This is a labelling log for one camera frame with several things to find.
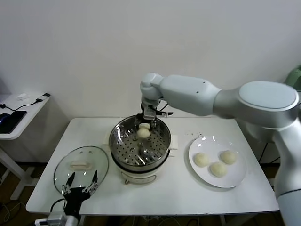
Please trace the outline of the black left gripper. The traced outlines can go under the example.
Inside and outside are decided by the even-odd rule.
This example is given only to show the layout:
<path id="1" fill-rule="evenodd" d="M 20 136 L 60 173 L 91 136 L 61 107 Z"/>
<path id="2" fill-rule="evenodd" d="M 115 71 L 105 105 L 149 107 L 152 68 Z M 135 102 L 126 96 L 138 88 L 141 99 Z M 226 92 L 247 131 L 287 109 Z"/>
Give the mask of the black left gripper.
<path id="1" fill-rule="evenodd" d="M 68 177 L 66 183 L 62 185 L 61 193 L 64 194 L 63 196 L 66 200 L 64 212 L 67 216 L 79 216 L 82 203 L 88 200 L 91 197 L 90 194 L 93 194 L 98 188 L 97 170 L 92 177 L 92 182 L 86 188 L 71 188 L 74 178 L 75 172 L 73 172 L 71 176 Z"/>

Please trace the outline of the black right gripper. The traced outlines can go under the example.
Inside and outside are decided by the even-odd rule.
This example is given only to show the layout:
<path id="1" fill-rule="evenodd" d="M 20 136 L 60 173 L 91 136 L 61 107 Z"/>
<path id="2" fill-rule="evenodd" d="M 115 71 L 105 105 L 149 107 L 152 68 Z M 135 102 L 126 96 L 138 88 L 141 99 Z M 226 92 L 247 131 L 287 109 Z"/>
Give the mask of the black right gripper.
<path id="1" fill-rule="evenodd" d="M 157 127 L 156 109 L 158 101 L 142 102 L 143 115 L 137 114 L 135 116 L 134 125 L 138 129 L 142 123 L 143 118 L 150 121 L 150 131 L 153 131 Z"/>

